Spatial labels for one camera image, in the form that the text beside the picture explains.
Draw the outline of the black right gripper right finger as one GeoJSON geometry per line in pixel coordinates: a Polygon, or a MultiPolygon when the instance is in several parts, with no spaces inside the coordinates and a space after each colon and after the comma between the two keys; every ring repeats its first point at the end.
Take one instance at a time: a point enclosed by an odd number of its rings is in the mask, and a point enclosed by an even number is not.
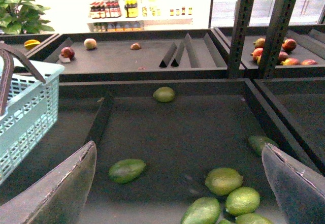
{"type": "Polygon", "coordinates": [[[324,176],[272,144],[262,163],[286,223],[324,223],[324,176]]]}

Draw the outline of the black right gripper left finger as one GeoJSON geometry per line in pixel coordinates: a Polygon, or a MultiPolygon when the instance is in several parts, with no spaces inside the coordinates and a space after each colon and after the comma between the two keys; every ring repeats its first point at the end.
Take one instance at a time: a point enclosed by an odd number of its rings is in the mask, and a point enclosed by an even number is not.
{"type": "Polygon", "coordinates": [[[96,167],[89,141],[28,189],[1,205],[1,223],[77,223],[96,167]]]}

